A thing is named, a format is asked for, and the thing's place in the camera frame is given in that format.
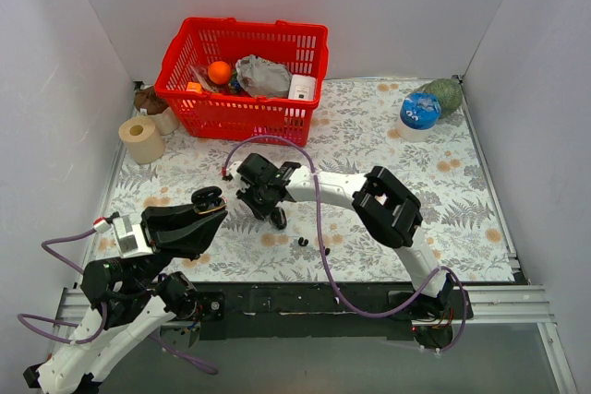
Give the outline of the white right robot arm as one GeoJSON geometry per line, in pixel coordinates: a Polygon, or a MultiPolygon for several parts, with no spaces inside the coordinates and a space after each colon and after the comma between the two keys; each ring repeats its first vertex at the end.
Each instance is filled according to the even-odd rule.
{"type": "Polygon", "coordinates": [[[375,166],[366,174],[327,173],[312,162],[307,166],[286,161],[275,166],[257,153],[232,163],[228,170],[237,180],[236,196],[260,220],[269,217],[278,204],[314,202],[317,234],[321,233],[321,206],[353,210],[370,236],[389,247],[402,261],[415,293],[399,306],[382,313],[364,312],[351,304],[333,279],[325,249],[322,265],[341,304],[367,318],[394,316],[412,307],[418,317],[442,316],[452,305],[453,272],[440,265],[422,227],[421,203],[389,170],[375,166]]]}

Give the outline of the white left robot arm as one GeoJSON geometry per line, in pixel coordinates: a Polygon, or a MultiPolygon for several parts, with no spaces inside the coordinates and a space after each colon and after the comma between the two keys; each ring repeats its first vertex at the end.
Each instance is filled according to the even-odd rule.
{"type": "Polygon", "coordinates": [[[82,270],[80,289],[90,306],[71,335],[24,379],[43,393],[94,393],[114,367],[153,331],[171,320],[194,328],[223,317],[221,293],[201,293],[180,271],[164,274],[175,258],[196,259],[227,215],[222,197],[173,207],[149,207],[134,224],[117,212],[93,224],[112,232],[118,257],[82,270]]]}

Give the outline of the glossy black earbud charging case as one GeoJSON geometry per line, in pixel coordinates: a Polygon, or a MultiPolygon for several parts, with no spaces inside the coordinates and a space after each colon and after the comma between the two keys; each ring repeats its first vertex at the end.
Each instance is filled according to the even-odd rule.
{"type": "Polygon", "coordinates": [[[218,186],[207,186],[196,190],[191,195],[191,203],[197,214],[208,214],[224,209],[227,200],[218,186]]]}

